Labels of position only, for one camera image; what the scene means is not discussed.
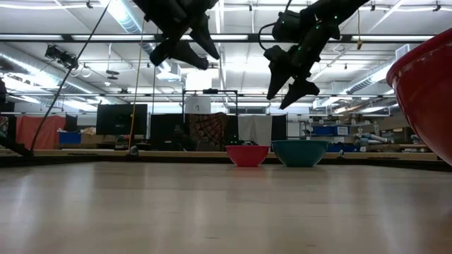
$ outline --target red bowl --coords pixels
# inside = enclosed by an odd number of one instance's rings
[[[452,165],[452,29],[408,52],[386,80],[413,130]]]
[[[265,145],[228,145],[227,154],[238,167],[258,167],[268,155]]]

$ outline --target bowl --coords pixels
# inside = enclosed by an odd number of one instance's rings
[[[323,140],[278,140],[271,145],[276,157],[287,167],[314,167],[328,149]]]
[[[452,29],[408,52],[389,70],[400,108],[412,129],[452,165]]]
[[[266,145],[227,145],[229,158],[238,167],[258,167],[268,155]]]

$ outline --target table surface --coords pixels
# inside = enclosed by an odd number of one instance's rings
[[[0,253],[452,253],[452,174],[96,162],[0,171]]]

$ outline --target ceiling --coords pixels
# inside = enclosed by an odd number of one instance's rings
[[[209,28],[211,33],[257,33],[263,25],[274,22],[278,18],[278,10],[282,11],[286,0],[224,0],[218,11],[213,9],[208,12],[210,16]],[[346,20],[340,29],[344,34],[357,34],[358,26],[362,35],[435,35],[450,28],[452,24],[452,1],[441,0],[442,10],[433,12],[436,1],[409,0],[387,15],[388,10],[396,5],[398,0],[376,0],[378,7],[375,11],[365,9],[359,12],[359,17],[354,14]],[[8,24],[0,27],[1,33],[40,33],[40,34],[89,34],[103,12],[99,1],[91,1],[95,7],[68,8],[55,10],[30,10],[27,8],[43,8],[43,6],[80,6],[85,1],[80,0],[21,0],[0,1],[0,23]],[[304,8],[309,1],[294,0],[291,9],[298,11]],[[5,8],[5,5],[26,6],[24,8]],[[136,5],[129,1],[128,5],[132,15],[142,20],[143,13]],[[152,22],[144,26],[146,33],[157,33],[157,28]],[[124,29],[114,17],[107,13],[100,23],[96,34],[124,34]],[[8,42],[8,46],[19,49],[30,56],[45,63],[44,57],[47,45],[56,44],[61,49],[77,54],[83,43],[45,43],[45,42]],[[196,53],[206,53],[196,44],[191,44]],[[357,50],[356,44],[327,44],[321,54],[321,62],[315,64],[311,72],[315,83],[321,88],[322,93],[338,93],[335,85],[348,84],[352,80],[365,75],[371,69],[384,64],[395,56],[395,50],[403,44],[364,44]],[[238,90],[243,93],[265,93],[270,82],[268,60],[263,57],[263,50],[257,43],[221,43],[222,57],[225,60],[225,84],[224,88]],[[140,47],[137,44],[118,43],[112,45],[111,64],[109,69],[121,74],[118,80],[106,79],[107,63],[109,58],[109,45],[103,43],[89,44],[80,58],[80,62],[89,66],[92,73],[85,78],[82,75],[78,79],[105,92],[116,93],[120,88],[134,90],[138,69]],[[139,92],[152,92],[156,85],[157,92],[171,93],[181,91],[179,83],[170,83],[158,80],[154,77],[154,68],[146,66],[149,63],[148,55],[141,53],[142,64],[138,79]],[[57,63],[51,66],[63,69]],[[187,64],[181,64],[182,73],[185,75],[197,71]],[[213,78],[213,87],[220,88],[218,67],[206,72]],[[368,90],[373,95],[384,94],[390,87],[380,86],[380,89]],[[265,98],[254,99],[265,102]],[[312,102],[314,98],[305,98],[303,102]]]

